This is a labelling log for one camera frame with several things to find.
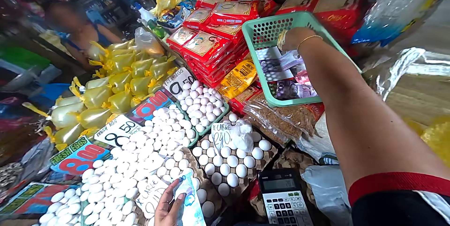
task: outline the calculator display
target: calculator display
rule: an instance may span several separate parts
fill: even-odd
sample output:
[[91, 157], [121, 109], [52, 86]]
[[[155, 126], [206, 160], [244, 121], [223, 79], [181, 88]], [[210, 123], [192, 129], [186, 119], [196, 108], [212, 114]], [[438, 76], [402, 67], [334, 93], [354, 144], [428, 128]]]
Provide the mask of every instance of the calculator display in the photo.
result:
[[295, 187], [295, 183], [293, 179], [284, 179], [284, 180], [274, 180], [274, 181], [264, 181], [262, 182], [264, 185], [264, 189], [290, 189]]

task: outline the red sleeve cuff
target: red sleeve cuff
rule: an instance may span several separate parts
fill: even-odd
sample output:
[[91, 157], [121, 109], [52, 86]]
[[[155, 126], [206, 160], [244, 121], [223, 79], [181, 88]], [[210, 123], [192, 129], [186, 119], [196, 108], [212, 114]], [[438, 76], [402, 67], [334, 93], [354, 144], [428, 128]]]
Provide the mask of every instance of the red sleeve cuff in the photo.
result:
[[358, 179], [348, 190], [350, 206], [367, 194], [393, 190], [428, 191], [450, 196], [450, 181], [413, 172], [384, 172]]

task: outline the yellow package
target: yellow package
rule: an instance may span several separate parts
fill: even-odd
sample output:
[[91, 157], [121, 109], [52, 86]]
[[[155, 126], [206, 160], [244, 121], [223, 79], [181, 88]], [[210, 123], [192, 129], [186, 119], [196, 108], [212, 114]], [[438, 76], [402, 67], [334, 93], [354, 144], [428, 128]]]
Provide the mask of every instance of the yellow package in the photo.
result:
[[119, 93], [125, 90], [125, 84], [131, 82], [131, 72], [119, 73], [109, 78], [109, 86], [113, 93]]
[[251, 60], [246, 59], [222, 79], [217, 91], [220, 95], [230, 100], [247, 89], [255, 78], [255, 64]]

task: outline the bracelet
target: bracelet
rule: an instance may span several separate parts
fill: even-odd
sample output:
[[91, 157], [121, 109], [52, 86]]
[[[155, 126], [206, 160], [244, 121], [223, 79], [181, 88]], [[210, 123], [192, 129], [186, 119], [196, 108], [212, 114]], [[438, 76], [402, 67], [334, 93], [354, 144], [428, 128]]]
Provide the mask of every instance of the bracelet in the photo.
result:
[[309, 39], [309, 38], [313, 38], [313, 37], [318, 37], [318, 38], [320, 38], [320, 39], [323, 40], [322, 36], [319, 36], [319, 35], [308, 36], [308, 37], [306, 37], [305, 39], [303, 39], [303, 40], [300, 42], [300, 44], [297, 46], [297, 50], [298, 50], [298, 48], [300, 47], [300, 45], [301, 45], [304, 41], [306, 41], [306, 40]]

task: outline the person's arm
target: person's arm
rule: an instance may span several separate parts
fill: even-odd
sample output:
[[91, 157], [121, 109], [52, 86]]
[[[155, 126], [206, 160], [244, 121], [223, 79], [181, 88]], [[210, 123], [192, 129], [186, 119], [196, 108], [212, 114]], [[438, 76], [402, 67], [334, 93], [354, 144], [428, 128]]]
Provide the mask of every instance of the person's arm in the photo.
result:
[[103, 25], [97, 25], [98, 31], [106, 37], [112, 43], [122, 43], [123, 41], [115, 34], [113, 34], [109, 29]]
[[308, 28], [286, 34], [283, 50], [298, 52], [327, 113], [327, 126], [347, 189], [385, 172], [415, 172], [450, 179], [436, 154], [365, 83], [339, 51]]

